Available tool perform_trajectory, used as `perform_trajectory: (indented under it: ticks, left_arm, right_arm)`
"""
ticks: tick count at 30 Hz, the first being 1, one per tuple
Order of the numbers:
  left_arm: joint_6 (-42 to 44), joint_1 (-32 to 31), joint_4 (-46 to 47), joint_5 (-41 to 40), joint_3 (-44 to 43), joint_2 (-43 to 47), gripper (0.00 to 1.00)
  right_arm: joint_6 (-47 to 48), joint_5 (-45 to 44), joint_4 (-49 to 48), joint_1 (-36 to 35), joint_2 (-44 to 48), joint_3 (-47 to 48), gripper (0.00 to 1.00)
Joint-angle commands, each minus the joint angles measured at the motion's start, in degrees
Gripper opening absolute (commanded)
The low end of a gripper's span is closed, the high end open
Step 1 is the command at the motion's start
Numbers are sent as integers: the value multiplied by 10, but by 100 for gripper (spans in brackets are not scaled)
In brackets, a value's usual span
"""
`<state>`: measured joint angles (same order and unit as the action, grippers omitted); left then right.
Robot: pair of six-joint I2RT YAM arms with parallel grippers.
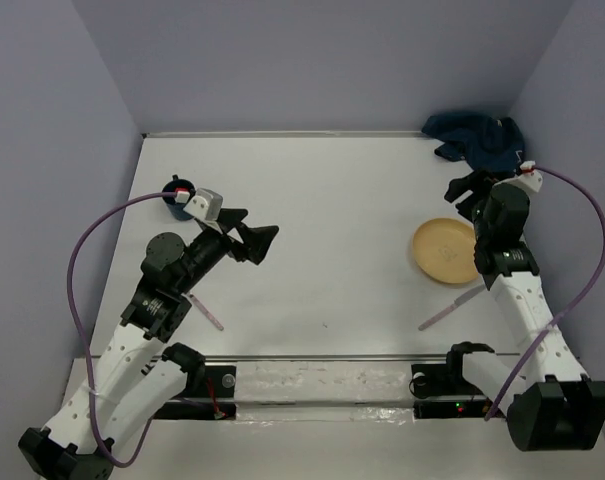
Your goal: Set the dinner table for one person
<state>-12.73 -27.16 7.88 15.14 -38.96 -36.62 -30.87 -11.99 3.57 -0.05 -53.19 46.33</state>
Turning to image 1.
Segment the tan wooden plate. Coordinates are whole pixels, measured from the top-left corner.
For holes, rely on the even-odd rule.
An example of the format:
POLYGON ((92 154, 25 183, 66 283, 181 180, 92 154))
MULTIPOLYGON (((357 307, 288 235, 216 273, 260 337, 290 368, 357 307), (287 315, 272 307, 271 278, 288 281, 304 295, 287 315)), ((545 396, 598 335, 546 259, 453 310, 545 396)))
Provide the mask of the tan wooden plate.
POLYGON ((413 233, 408 256, 431 279, 447 285, 474 281, 475 233, 466 223, 452 218, 424 222, 413 233))

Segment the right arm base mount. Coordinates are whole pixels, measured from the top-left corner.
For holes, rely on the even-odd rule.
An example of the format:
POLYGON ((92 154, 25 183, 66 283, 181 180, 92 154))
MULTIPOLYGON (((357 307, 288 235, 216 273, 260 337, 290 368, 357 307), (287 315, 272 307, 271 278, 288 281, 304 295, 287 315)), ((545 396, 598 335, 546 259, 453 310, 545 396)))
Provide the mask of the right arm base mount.
POLYGON ((492 406, 475 386, 455 380, 444 363, 412 364, 408 387, 418 420, 481 419, 492 406))

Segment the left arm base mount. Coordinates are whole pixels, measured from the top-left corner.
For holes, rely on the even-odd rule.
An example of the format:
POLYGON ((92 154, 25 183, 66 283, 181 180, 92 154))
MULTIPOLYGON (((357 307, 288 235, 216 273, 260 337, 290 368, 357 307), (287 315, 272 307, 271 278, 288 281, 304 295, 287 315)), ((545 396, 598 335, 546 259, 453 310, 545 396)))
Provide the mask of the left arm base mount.
POLYGON ((237 368, 232 364, 207 365, 201 380, 190 375, 185 389, 167 401, 155 420, 234 420, 237 368))

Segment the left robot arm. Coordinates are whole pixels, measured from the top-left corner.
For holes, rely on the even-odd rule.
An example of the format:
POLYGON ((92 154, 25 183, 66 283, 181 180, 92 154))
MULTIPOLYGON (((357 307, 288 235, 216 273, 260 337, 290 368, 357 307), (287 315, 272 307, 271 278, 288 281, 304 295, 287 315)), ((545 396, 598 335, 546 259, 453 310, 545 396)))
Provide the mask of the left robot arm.
POLYGON ((45 479, 106 479, 128 462, 117 452, 134 434, 146 435, 155 413, 179 394, 197 392, 205 358, 172 342, 187 317, 192 288, 224 257, 260 264, 279 232, 251 228, 245 209, 223 209, 201 221, 201 233, 185 243, 172 232, 153 237, 142 277, 113 336, 73 396, 41 428, 29 428, 18 448, 45 479))

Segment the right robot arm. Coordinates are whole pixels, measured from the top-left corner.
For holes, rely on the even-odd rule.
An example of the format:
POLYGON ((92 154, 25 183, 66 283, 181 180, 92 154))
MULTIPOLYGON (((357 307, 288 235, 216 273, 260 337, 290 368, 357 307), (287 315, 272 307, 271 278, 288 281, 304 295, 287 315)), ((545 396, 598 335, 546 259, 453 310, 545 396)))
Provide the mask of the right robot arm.
POLYGON ((448 352, 442 379, 455 392, 477 388, 490 403, 484 418, 503 416, 521 451, 591 450, 605 423, 605 382, 588 375, 558 323, 603 268, 596 268, 568 307, 552 313, 523 234, 544 173, 534 166, 516 174, 477 170, 449 183, 444 198, 473 225, 476 269, 506 321, 519 360, 508 367, 491 347, 462 342, 448 352))

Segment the blue whale cloth placemat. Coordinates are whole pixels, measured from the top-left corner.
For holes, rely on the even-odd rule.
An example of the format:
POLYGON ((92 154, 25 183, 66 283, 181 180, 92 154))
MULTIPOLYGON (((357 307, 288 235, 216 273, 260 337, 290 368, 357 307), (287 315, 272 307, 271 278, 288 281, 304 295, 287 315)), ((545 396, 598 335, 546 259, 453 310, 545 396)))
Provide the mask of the blue whale cloth placemat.
POLYGON ((441 145, 436 156, 450 162, 466 162, 472 170, 516 171, 525 161, 524 136, 511 117, 496 118, 471 111, 430 116, 421 133, 441 145))

